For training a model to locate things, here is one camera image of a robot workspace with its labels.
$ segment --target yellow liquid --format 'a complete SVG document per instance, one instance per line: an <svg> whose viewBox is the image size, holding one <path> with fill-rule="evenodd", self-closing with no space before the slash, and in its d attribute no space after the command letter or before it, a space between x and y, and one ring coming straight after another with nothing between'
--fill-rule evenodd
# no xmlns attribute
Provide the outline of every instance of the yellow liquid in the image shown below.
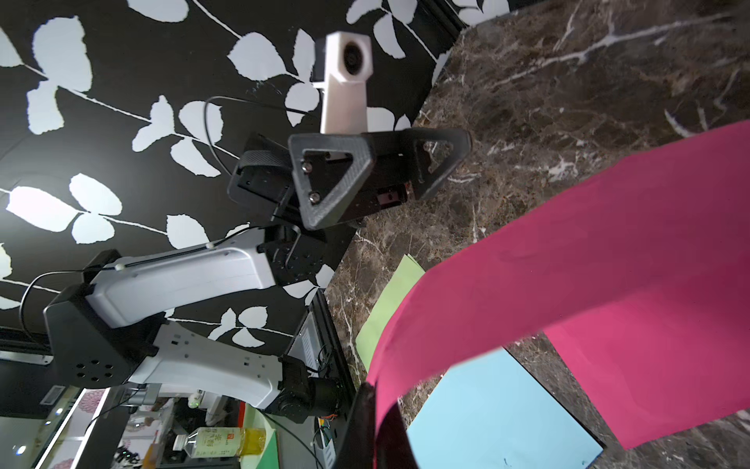
<svg viewBox="0 0 750 469"><path fill-rule="evenodd" d="M261 454L266 447L265 428L243 428L242 449L239 455Z"/></svg>

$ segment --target magenta cloth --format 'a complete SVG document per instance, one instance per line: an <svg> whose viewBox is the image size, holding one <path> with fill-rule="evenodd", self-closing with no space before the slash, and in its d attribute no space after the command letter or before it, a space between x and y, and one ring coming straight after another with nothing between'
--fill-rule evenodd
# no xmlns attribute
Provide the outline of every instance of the magenta cloth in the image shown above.
<svg viewBox="0 0 750 469"><path fill-rule="evenodd" d="M629 156L427 271L373 356L377 422L457 362L748 256L749 146L740 122ZM737 294L750 299L748 288Z"/></svg>
<svg viewBox="0 0 750 469"><path fill-rule="evenodd" d="M750 257L545 330L626 449L750 407Z"/></svg>

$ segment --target brown marble surface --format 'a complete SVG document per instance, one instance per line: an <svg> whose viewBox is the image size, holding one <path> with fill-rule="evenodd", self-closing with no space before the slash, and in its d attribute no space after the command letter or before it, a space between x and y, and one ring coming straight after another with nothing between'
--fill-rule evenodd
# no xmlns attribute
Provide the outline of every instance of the brown marble surface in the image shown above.
<svg viewBox="0 0 750 469"><path fill-rule="evenodd" d="M466 30L415 125L470 130L471 156L367 219L326 291L355 382L353 337L404 254L429 269L626 155L749 116L750 2L551 0ZM593 467L750 468L748 413L625 451L544 334L508 350L605 446ZM403 397L407 422L439 379Z"/></svg>

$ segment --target bottle cap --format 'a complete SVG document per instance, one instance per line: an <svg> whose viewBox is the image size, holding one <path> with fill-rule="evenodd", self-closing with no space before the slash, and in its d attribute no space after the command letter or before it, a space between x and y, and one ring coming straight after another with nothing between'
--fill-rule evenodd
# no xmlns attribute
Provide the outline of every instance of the bottle cap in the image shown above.
<svg viewBox="0 0 750 469"><path fill-rule="evenodd" d="M186 444L188 444L188 436L186 434L179 434L175 438L175 444L172 445L172 449L180 451L185 449Z"/></svg>

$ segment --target white leaf pattern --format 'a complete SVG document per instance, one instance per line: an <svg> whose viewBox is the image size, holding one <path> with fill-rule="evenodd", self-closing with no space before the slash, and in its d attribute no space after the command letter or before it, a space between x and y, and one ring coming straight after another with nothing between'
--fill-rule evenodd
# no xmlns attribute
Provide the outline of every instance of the white leaf pattern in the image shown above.
<svg viewBox="0 0 750 469"><path fill-rule="evenodd" d="M468 2L467 5L459 5L459 3L463 2L457 2L456 0L453 2L458 6L468 7L459 11L458 17L461 21L470 26L510 13L508 0L484 0L481 10L477 7L476 2L474 2L473 5L468 4Z"/></svg>
<svg viewBox="0 0 750 469"><path fill-rule="evenodd" d="M383 0L354 0L346 12L346 22L353 25L365 14L383 6Z"/></svg>
<svg viewBox="0 0 750 469"><path fill-rule="evenodd" d="M0 28L0 67L16 67L17 65L23 65L23 61L8 35Z"/></svg>
<svg viewBox="0 0 750 469"><path fill-rule="evenodd" d="M5 278L13 273L13 268L11 267L11 256L5 252L5 248L2 246L3 243L0 242L0 278Z"/></svg>
<svg viewBox="0 0 750 469"><path fill-rule="evenodd" d="M476 0L452 0L453 5L456 5L457 7L471 7L471 8L479 8L477 6Z"/></svg>
<svg viewBox="0 0 750 469"><path fill-rule="evenodd" d="M203 226L185 214L166 216L166 237L175 249L189 248L209 242Z"/></svg>
<svg viewBox="0 0 750 469"><path fill-rule="evenodd" d="M265 306L253 306L239 314L239 322L244 324L245 327L252 327L253 329L266 327L268 320L269 313L266 311Z"/></svg>
<svg viewBox="0 0 750 469"><path fill-rule="evenodd" d="M206 129L203 125L203 107L205 105L205 101L191 101L180 109L179 118L180 122L182 122L193 137L207 143ZM209 104L206 117L208 135L211 136L211 142L216 143L221 140L221 131L224 128L224 121L221 118L221 107L213 103Z"/></svg>
<svg viewBox="0 0 750 469"><path fill-rule="evenodd" d="M276 47L257 32L238 39L227 57L234 64L237 73L250 80L264 81L287 73L287 67Z"/></svg>
<svg viewBox="0 0 750 469"><path fill-rule="evenodd" d="M185 0L127 0L127 6L162 23L179 23L190 10Z"/></svg>
<svg viewBox="0 0 750 469"><path fill-rule="evenodd" d="M63 88L86 92L92 86L92 65L83 43L78 17L52 18L37 29L31 48L45 75Z"/></svg>
<svg viewBox="0 0 750 469"><path fill-rule="evenodd" d="M208 338L210 338L212 341L215 341L216 339L220 338L222 335L226 334L236 327L237 315L231 308L229 308L224 314L221 315L221 325L212 330L211 333L208 334Z"/></svg>
<svg viewBox="0 0 750 469"><path fill-rule="evenodd" d="M408 25L414 20L414 12L417 10L417 0L388 0L388 6L396 20Z"/></svg>
<svg viewBox="0 0 750 469"><path fill-rule="evenodd" d="M294 296L295 298L302 298L303 296L307 295L310 290L314 289L315 285L309 280L303 280L298 281L295 284L287 285L283 288L284 291L286 291L290 296Z"/></svg>
<svg viewBox="0 0 750 469"><path fill-rule="evenodd" d="M200 151L195 147L193 140L184 138L175 143L169 151L169 156L171 156L177 164L196 176L215 178L221 174L219 170L214 168L206 161L203 155L201 155Z"/></svg>
<svg viewBox="0 0 750 469"><path fill-rule="evenodd" d="M92 177L78 173L70 178L68 188L81 207L91 213L120 215L122 212L122 202L115 193Z"/></svg>
<svg viewBox="0 0 750 469"><path fill-rule="evenodd" d="M289 88L284 100L284 105L290 109L297 109L309 112L318 107L320 102L320 92L310 83L295 83ZM304 114L286 112L286 117L292 127L295 127L302 121Z"/></svg>
<svg viewBox="0 0 750 469"><path fill-rule="evenodd" d="M373 26L373 33L383 52L394 59L403 59L407 56L396 40L396 31L393 29L393 15L386 14L383 18L377 20L377 23Z"/></svg>
<svg viewBox="0 0 750 469"><path fill-rule="evenodd" d="M142 152L160 138L175 132L175 111L164 95L151 105L151 123L140 128L132 146L134 152Z"/></svg>
<svg viewBox="0 0 750 469"><path fill-rule="evenodd" d="M315 41L301 29L297 31L297 38L294 41L292 63L300 80L310 81L313 65L315 65Z"/></svg>
<svg viewBox="0 0 750 469"><path fill-rule="evenodd" d="M234 227L231 230L227 231L225 237L231 236L234 233L237 233L238 231L242 231L245 228L249 228L249 227L250 227L249 223L237 225L236 227Z"/></svg>
<svg viewBox="0 0 750 469"><path fill-rule="evenodd" d="M0 309L17 308L20 304L18 301L0 296Z"/></svg>
<svg viewBox="0 0 750 469"><path fill-rule="evenodd" d="M73 239L77 244L90 245L107 241L115 235L115 227L94 213L84 213L73 223Z"/></svg>
<svg viewBox="0 0 750 469"><path fill-rule="evenodd" d="M314 288L310 290L310 292L307 294L307 296L304 298L304 305L310 306L310 303L313 302L313 298L315 297L315 293L317 293L318 289Z"/></svg>
<svg viewBox="0 0 750 469"><path fill-rule="evenodd" d="M479 10L478 8L464 8L458 12L458 17L469 26L478 25L485 20L489 20L489 18L485 17L485 14L482 13L482 10Z"/></svg>
<svg viewBox="0 0 750 469"><path fill-rule="evenodd" d="M326 288L331 283L333 274L334 270L328 264L323 264L318 273L315 274L315 282L318 284L318 287Z"/></svg>
<svg viewBox="0 0 750 469"><path fill-rule="evenodd" d="M60 233L79 213L62 200L37 188L18 186L10 191L5 208L37 228Z"/></svg>
<svg viewBox="0 0 750 469"><path fill-rule="evenodd" d="M438 77L440 76L440 72L443 71L443 68L446 66L446 62L448 61L448 57L450 57L451 51L444 52L440 54L437 57L437 62L435 63L435 69L432 72L432 84L434 85L437 81Z"/></svg>
<svg viewBox="0 0 750 469"><path fill-rule="evenodd" d="M36 135L62 128L65 121L57 107L57 85L49 80L42 80L36 89L26 93L28 101L28 129Z"/></svg>
<svg viewBox="0 0 750 469"><path fill-rule="evenodd" d="M385 107L368 107L367 109L367 131L389 132L393 130L396 118L393 113Z"/></svg>
<svg viewBox="0 0 750 469"><path fill-rule="evenodd" d="M396 125L393 127L393 130L395 131L402 131L405 128L409 128L412 126L412 123L409 122L409 118L406 114L398 118L398 122L396 122Z"/></svg>
<svg viewBox="0 0 750 469"><path fill-rule="evenodd" d="M254 338L253 335L250 334L250 331L248 331L247 328L244 327L232 337L232 342L247 348L260 347L261 345L265 344L264 341L259 341L258 339Z"/></svg>

